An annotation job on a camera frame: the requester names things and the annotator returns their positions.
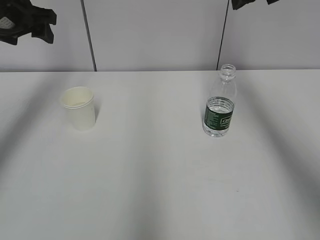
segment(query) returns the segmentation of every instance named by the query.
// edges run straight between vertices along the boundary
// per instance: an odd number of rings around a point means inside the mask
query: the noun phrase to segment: tabletop
[[[0,73],[0,238],[319,239],[319,74],[237,71],[212,138],[216,71]],[[89,131],[59,103],[75,86],[95,94]]]

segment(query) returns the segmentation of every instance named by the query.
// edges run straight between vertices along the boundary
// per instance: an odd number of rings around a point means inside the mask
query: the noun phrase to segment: paper cup
[[[84,86],[70,88],[61,97],[61,104],[75,129],[85,131],[96,123],[93,92]]]

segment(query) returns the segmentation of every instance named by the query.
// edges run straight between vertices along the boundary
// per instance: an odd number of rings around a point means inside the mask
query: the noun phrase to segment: water bottle
[[[229,130],[237,95],[235,76],[235,66],[224,64],[219,73],[220,78],[213,83],[202,123],[203,130],[211,137],[222,137]]]

